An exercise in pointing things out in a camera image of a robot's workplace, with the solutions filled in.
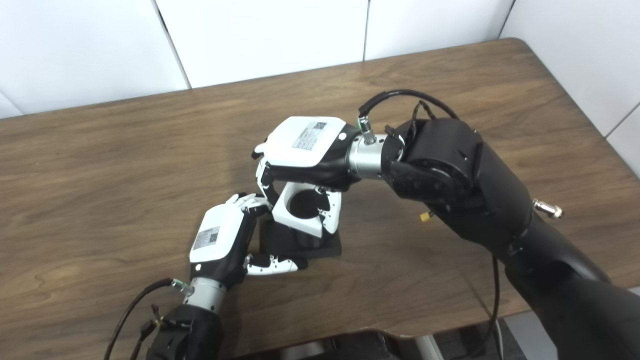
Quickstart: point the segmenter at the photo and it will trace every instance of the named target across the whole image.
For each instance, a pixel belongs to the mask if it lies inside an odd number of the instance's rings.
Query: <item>metal connector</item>
[[[186,296],[192,296],[195,288],[184,281],[180,281],[178,279],[173,279],[171,281],[171,287],[178,290],[182,294]]]
[[[547,214],[550,218],[561,218],[564,215],[562,208],[557,205],[547,204],[544,201],[533,199],[533,208]]]
[[[371,130],[371,123],[369,122],[368,116],[358,117],[358,127],[360,128],[360,132],[362,132],[365,145],[376,143],[376,135]]]

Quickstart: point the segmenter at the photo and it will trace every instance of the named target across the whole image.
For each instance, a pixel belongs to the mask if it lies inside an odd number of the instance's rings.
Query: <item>white wall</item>
[[[640,108],[636,108],[607,140],[640,177]]]
[[[20,116],[22,112],[0,92],[0,119],[5,117]]]
[[[640,1],[517,0],[500,37],[521,38],[606,135],[640,99]]]
[[[513,0],[371,0],[365,59],[495,40]]]
[[[187,88],[150,0],[0,1],[0,49],[24,113]]]
[[[362,61],[367,0],[157,0],[194,88]]]

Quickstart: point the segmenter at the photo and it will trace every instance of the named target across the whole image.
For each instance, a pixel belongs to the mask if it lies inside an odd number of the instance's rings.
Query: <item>barcode label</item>
[[[293,148],[309,151],[313,150],[314,146],[316,146],[316,142],[320,139],[322,133],[324,133],[326,124],[326,122],[320,121],[310,122],[302,131],[302,134],[298,136],[296,142],[293,143]]]
[[[215,245],[218,241],[219,232],[220,226],[200,231],[198,235],[196,235],[196,241],[193,244],[193,250],[197,250],[201,247]]]

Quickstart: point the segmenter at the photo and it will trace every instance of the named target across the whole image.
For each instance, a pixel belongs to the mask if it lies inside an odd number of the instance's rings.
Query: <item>circular hole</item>
[[[314,218],[318,216],[316,193],[313,190],[302,190],[289,200],[289,212],[297,218]]]

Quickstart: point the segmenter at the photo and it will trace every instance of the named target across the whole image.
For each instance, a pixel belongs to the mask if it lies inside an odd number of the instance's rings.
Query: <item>wooden table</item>
[[[9,359],[96,359],[125,306],[162,277],[186,278],[204,211],[256,191],[253,147],[291,115],[335,116],[391,88],[449,104],[555,225],[620,286],[640,285],[640,182],[531,50],[499,40],[0,121],[0,348]],[[407,120],[385,102],[374,129]],[[489,254],[422,205],[364,181],[343,198],[343,255],[247,279],[225,300],[224,354],[344,332],[417,336],[487,319]],[[151,302],[115,350],[128,358]],[[500,314],[527,309],[503,278]]]

